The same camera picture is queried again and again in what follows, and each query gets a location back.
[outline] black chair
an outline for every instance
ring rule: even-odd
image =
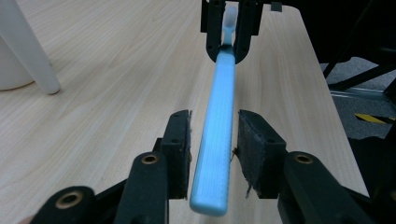
[[[378,64],[331,89],[343,91],[396,69],[395,0],[280,1],[300,10],[318,61],[328,63],[326,78],[337,63],[352,57]],[[384,93],[396,103],[396,80]]]
[[[357,56],[378,64],[377,67],[349,79],[329,85],[331,89],[346,90],[396,69],[396,2],[371,0],[356,20],[345,42],[334,55],[323,74],[327,77],[345,55]],[[384,90],[395,100],[396,81]]]

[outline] black metal bracket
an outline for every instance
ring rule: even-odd
[[[190,173],[190,118],[173,114],[152,152],[134,159],[129,177],[97,195],[71,187],[51,196],[32,224],[168,223],[168,200],[187,198]]]
[[[259,198],[278,198],[283,223],[392,223],[396,190],[382,188],[373,198],[342,187],[320,160],[287,152],[286,142],[253,112],[239,112],[235,151],[242,172]]]
[[[233,53],[235,63],[240,63],[248,55],[252,35],[258,35],[262,19],[261,0],[231,0],[239,2],[235,28]],[[213,62],[221,47],[222,19],[226,6],[225,0],[202,0],[201,32],[206,35],[206,52]]]

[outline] gray carpet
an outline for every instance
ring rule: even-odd
[[[322,70],[324,70],[326,65],[326,63],[320,65]],[[327,83],[332,84],[353,77],[375,66],[376,64],[364,59],[352,58],[349,62],[337,64],[327,77]],[[356,88],[383,91],[394,78],[396,78],[396,71],[362,83],[356,86]],[[334,96],[333,100],[346,135],[351,138],[362,139],[368,136],[384,138],[391,127],[391,124],[359,120],[355,116],[356,113],[387,118],[396,117],[396,109],[391,102],[338,96]]]

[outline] wooden table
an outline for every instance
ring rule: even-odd
[[[0,92],[0,220],[17,223],[54,192],[85,185],[101,192],[151,151],[168,117],[192,110],[191,181],[214,63],[199,33],[200,1],[19,0],[62,90],[31,84]],[[261,114],[288,151],[317,156],[348,188],[367,193],[297,9],[264,7],[259,36],[237,65],[237,111]],[[170,202],[171,223],[279,223],[276,201],[245,199],[233,160],[225,217]]]

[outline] light blue rod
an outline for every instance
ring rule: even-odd
[[[227,212],[234,76],[233,48],[223,46],[216,59],[190,199],[193,211],[208,216],[224,216]]]

